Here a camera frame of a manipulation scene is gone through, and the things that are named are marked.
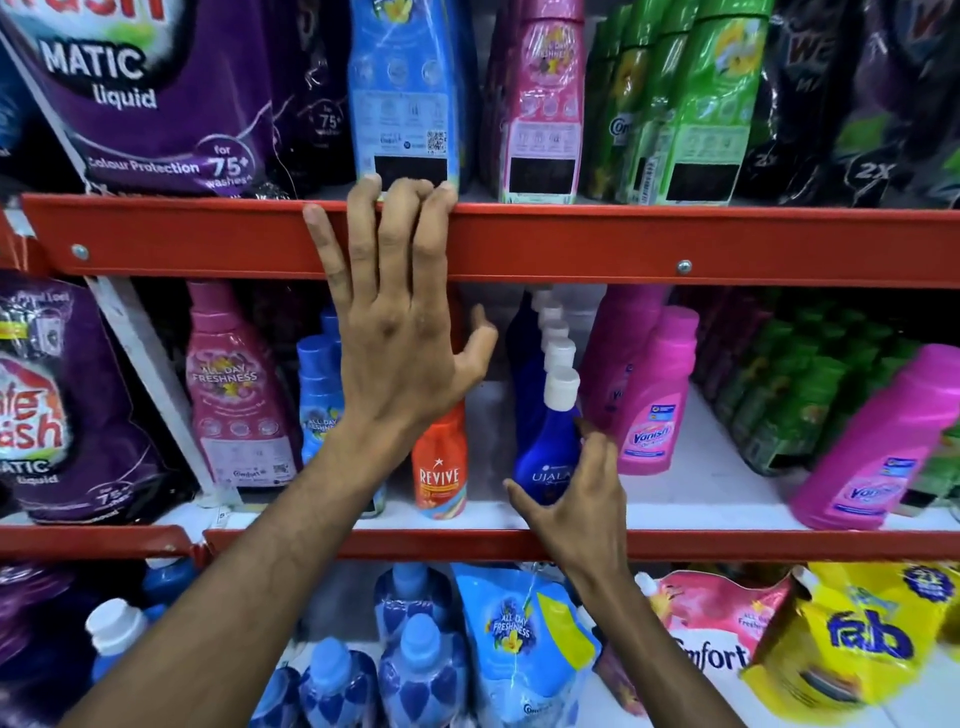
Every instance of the surf excel matic liquid pouch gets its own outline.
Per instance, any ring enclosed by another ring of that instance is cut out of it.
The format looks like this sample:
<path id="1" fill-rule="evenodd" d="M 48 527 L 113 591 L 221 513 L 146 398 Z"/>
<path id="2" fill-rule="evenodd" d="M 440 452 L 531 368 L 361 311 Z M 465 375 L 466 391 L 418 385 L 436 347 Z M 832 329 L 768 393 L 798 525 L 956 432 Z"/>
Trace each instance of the surf excel matic liquid pouch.
<path id="1" fill-rule="evenodd" d="M 4 44 L 100 192 L 255 191 L 274 157 L 278 17 L 266 0 L 0 3 Z"/>

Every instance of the blue pouch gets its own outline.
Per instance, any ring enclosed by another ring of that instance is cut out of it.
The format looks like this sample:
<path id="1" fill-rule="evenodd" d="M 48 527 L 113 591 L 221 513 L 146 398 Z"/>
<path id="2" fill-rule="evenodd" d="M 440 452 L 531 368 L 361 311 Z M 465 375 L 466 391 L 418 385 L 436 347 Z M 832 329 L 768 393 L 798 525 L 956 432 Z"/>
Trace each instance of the blue pouch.
<path id="1" fill-rule="evenodd" d="M 560 584 L 535 573 L 453 564 L 464 601 L 480 728 L 567 728 L 600 644 Z"/>

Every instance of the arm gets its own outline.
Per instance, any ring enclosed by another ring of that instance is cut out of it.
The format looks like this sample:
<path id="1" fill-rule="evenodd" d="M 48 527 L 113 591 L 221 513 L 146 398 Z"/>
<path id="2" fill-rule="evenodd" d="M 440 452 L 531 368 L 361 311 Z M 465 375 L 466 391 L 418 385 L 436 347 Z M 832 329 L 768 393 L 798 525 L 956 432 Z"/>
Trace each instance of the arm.
<path id="1" fill-rule="evenodd" d="M 482 308 L 463 353 L 450 349 L 446 218 L 455 192 L 396 182 L 378 231 L 379 193 L 379 178 L 370 178 L 348 197 L 349 270 L 324 212 L 303 213 L 340 318 L 344 418 L 61 728 L 246 726 L 310 593 L 377 486 L 483 378 L 496 329 Z"/>
<path id="2" fill-rule="evenodd" d="M 573 583 L 657 728 L 697 728 L 704 716 L 715 728 L 743 728 L 634 583 L 627 564 L 627 496 L 616 456 L 616 446 L 594 432 L 557 504 L 544 508 L 508 480 L 510 501 Z"/>

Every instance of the hand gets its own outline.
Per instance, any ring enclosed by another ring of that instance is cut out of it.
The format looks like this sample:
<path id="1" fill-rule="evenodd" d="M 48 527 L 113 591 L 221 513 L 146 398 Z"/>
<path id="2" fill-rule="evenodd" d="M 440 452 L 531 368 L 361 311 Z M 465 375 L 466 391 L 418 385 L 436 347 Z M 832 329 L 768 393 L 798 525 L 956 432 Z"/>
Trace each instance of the hand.
<path id="1" fill-rule="evenodd" d="M 586 429 L 592 428 L 581 423 L 581 430 Z M 511 504 L 587 602 L 604 584 L 633 577 L 627 564 L 627 494 L 616 474 L 616 445 L 599 432 L 584 434 L 577 470 L 555 504 L 539 505 L 513 480 L 504 484 Z"/>
<path id="2" fill-rule="evenodd" d="M 398 464 L 417 438 L 487 373 L 496 328 L 483 306 L 462 353 L 450 348 L 446 229 L 457 203 L 452 185 L 397 180 L 377 229 L 381 181 L 358 182 L 347 196 L 349 269 L 324 210 L 303 209 L 324 265 L 343 339 L 344 419 L 371 433 Z"/>

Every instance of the right hand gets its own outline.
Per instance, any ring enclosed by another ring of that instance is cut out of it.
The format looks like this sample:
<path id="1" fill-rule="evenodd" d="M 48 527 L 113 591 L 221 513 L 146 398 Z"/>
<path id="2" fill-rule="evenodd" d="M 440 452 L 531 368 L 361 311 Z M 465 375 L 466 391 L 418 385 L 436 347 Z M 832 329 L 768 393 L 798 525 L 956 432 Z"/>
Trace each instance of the right hand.
<path id="1" fill-rule="evenodd" d="M 627 494 L 616 473 L 616 445 L 599 432 L 585 433 L 577 470 L 563 497 L 541 506 L 513 480 L 507 494 L 550 557 L 581 597 L 626 576 Z"/>

